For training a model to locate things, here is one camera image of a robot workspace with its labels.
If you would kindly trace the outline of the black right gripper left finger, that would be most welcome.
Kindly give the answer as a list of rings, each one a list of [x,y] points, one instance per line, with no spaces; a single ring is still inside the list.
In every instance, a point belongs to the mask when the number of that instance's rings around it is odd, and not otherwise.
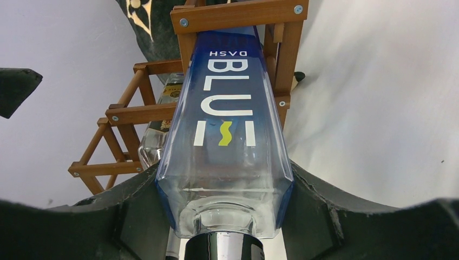
[[[1,201],[1,259],[165,259],[156,166],[73,206]]]

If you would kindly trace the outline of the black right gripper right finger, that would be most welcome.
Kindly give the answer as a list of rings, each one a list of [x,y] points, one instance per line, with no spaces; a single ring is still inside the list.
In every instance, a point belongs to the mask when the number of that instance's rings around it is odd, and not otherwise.
[[[458,200],[405,208],[345,192],[291,165],[282,225],[288,259],[458,259]]]

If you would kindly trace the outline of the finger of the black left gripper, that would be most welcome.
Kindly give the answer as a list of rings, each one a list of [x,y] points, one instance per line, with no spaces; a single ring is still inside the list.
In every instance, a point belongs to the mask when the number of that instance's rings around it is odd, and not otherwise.
[[[9,119],[43,76],[29,68],[1,68],[1,117]]]

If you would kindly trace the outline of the clear liquor bottle black cap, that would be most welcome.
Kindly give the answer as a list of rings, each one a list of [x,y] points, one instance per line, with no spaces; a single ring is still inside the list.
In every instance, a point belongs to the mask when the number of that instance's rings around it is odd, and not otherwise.
[[[183,73],[170,74],[158,104],[177,102],[181,94],[184,78]],[[171,120],[149,122],[138,148],[140,163],[144,170],[156,164],[162,158],[170,126]]]

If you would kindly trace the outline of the blue square vodka bottle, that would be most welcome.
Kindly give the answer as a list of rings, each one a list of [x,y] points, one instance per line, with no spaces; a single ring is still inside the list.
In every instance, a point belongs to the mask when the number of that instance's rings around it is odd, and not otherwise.
[[[185,259],[264,259],[294,187],[255,26],[198,33],[156,186]]]

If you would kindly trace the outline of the brown wooden wine rack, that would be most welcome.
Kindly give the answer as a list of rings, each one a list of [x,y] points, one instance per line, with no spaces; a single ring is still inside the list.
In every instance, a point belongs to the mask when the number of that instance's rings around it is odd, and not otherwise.
[[[137,63],[134,76],[119,101],[109,106],[97,122],[98,129],[79,161],[68,171],[80,178],[92,194],[114,186],[120,174],[142,171],[137,154],[140,141],[135,125],[170,120],[176,105],[158,105],[151,75],[185,72],[198,32],[263,25],[264,56],[281,123],[290,107],[294,69],[301,32],[308,16],[308,1],[246,1],[208,6],[204,1],[186,1],[170,13],[178,36],[181,57],[176,60]],[[108,176],[106,188],[98,181]]]

